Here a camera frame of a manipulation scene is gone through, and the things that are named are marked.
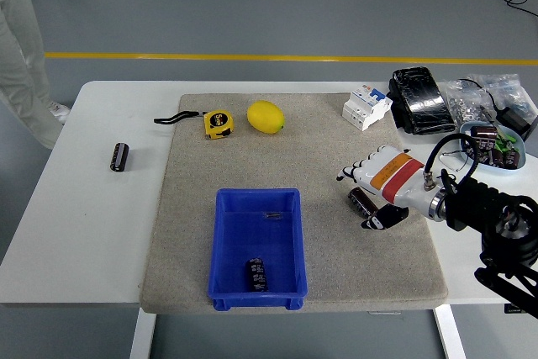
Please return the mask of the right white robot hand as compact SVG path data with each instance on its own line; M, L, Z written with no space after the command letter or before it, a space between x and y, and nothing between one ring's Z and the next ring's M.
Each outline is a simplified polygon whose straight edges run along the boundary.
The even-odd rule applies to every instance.
M343 168L336 179L357 184L348 198L365 218L361 227L387 230L407 219L415 209L439 221L442 186L425 172L425 165L409 154L384 145L366 159Z

